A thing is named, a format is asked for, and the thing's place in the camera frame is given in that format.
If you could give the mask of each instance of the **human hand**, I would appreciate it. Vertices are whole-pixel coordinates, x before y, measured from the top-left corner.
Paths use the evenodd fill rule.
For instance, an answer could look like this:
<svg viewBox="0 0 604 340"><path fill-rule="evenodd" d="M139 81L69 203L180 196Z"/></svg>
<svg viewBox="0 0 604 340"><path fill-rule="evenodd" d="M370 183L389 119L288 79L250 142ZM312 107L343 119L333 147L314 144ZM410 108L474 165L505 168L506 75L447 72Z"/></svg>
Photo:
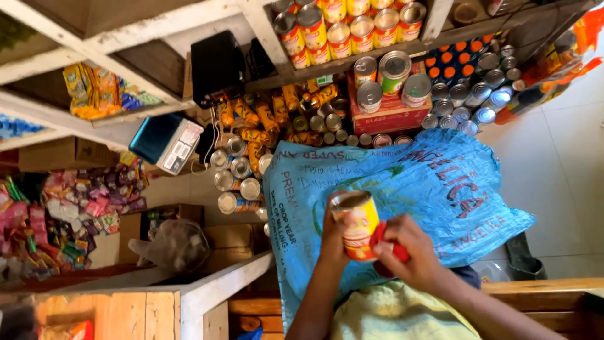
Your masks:
<svg viewBox="0 0 604 340"><path fill-rule="evenodd" d="M432 240L424 233L409 215L400 215L386 222L384 239L397 241L407 249L409 260L401 262L387 244L378 243L373 252L394 276L409 286L439 296L450 283L451 275L434 253Z"/></svg>
<svg viewBox="0 0 604 340"><path fill-rule="evenodd" d="M344 269L350 262L344 249L344 232L354 223L350 214L343 215L337 222L333 218L331 202L337 194L332 194L327 200L325 216L323 217L323 234L321 236L321 250L319 252L319 262L328 263L330 266L336 266L337 269Z"/></svg>

